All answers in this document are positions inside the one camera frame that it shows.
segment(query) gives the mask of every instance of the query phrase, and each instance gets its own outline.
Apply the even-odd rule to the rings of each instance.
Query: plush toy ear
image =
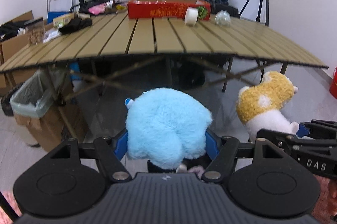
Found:
[[[126,108],[130,109],[131,105],[134,103],[134,100],[131,99],[131,98],[127,98],[125,101],[124,101],[124,104],[126,106]]]
[[[298,122],[292,122],[290,125],[292,127],[292,132],[296,134],[297,131],[300,129],[300,125],[298,124]]]
[[[245,87],[241,88],[239,90],[239,96],[243,93],[243,91],[246,91],[247,89],[249,89],[249,86],[245,86]]]
[[[270,71],[263,74],[262,82],[267,83],[270,82],[271,80],[272,78],[270,77]]]

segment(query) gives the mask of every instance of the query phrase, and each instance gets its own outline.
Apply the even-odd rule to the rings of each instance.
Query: red bucket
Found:
[[[337,74],[336,74],[336,70],[337,70],[337,68],[335,68],[334,78],[332,79],[329,91],[337,99]]]

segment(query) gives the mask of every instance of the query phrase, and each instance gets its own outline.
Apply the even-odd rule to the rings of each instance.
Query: wooden slat tabletop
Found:
[[[121,13],[95,17],[92,26],[46,44],[27,45],[0,66],[0,73],[81,58],[156,53],[224,54],[327,68],[290,39],[248,20],[232,18],[225,27],[212,16],[189,27],[180,19],[131,20]]]

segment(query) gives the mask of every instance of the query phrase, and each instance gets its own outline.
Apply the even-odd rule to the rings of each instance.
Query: yellow and white plush toy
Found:
[[[257,132],[262,128],[297,133],[299,124],[290,123],[280,112],[297,91],[298,88],[286,76],[276,71],[265,73],[257,86],[241,88],[236,112],[252,142],[255,142]]]

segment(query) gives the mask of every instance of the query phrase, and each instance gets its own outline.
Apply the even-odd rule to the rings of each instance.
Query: clear plastic container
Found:
[[[33,19],[24,23],[26,33],[28,35],[28,43],[30,45],[36,45],[43,42],[44,38],[44,22],[43,18]]]

